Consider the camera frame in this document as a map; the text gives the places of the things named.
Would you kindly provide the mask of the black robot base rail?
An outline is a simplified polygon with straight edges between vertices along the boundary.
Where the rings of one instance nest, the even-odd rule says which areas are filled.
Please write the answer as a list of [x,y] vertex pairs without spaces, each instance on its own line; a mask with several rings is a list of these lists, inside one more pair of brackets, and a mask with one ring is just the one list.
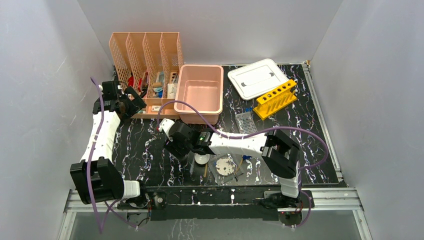
[[300,222],[302,211],[315,207],[312,192],[304,190],[295,206],[271,208],[260,202],[281,192],[277,185],[148,186],[151,220],[262,219]]

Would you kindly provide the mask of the white evaporating dish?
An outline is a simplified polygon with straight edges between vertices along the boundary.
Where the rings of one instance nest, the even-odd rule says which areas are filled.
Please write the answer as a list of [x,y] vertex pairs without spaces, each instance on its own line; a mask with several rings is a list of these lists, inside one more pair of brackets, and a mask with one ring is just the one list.
[[198,165],[205,165],[209,162],[210,159],[210,155],[209,154],[205,154],[205,155],[200,155],[198,153],[196,153],[194,155],[194,160]]

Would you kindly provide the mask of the clear plastic pipette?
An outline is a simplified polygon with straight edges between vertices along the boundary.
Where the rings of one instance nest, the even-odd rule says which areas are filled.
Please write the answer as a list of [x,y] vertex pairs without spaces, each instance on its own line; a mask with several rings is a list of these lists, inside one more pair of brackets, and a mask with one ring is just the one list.
[[189,169],[190,176],[192,176],[193,173],[194,173],[195,163],[196,163],[196,161],[195,161],[195,153],[191,153],[190,154],[190,169]]

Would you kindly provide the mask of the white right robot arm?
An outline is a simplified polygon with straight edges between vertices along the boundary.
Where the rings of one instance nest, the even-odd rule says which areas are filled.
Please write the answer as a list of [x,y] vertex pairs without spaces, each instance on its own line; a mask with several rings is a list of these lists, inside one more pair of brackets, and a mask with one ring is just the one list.
[[242,155],[266,163],[278,177],[282,202],[295,207],[302,199],[299,190],[299,145],[284,132],[272,129],[258,134],[230,133],[206,128],[197,131],[184,122],[164,118],[158,130],[165,133],[163,147],[179,160],[189,153],[199,156]]

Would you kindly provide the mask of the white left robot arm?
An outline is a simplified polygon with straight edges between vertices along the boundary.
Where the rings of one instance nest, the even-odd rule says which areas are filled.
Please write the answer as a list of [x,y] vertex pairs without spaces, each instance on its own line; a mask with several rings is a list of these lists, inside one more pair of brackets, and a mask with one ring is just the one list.
[[121,121],[130,119],[146,103],[131,87],[122,88],[118,80],[104,81],[101,97],[93,105],[93,126],[87,148],[70,175],[81,201],[88,205],[125,200],[134,208],[144,208],[149,194],[141,180],[125,180],[113,163],[115,135]]

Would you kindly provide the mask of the yellow rubber tube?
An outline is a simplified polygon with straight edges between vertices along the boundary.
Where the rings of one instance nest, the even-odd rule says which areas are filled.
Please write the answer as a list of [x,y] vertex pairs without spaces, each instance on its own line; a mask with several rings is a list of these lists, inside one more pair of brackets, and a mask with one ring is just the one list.
[[208,174],[208,163],[205,164],[203,178],[206,178]]

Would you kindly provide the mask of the pink plastic bin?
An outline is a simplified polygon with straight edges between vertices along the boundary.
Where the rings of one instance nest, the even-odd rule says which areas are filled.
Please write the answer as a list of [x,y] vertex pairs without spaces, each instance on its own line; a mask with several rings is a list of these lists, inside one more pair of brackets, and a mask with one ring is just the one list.
[[185,102],[194,107],[208,123],[218,122],[223,111],[224,69],[220,65],[185,64],[180,68],[174,110],[186,124],[204,124],[204,120]]

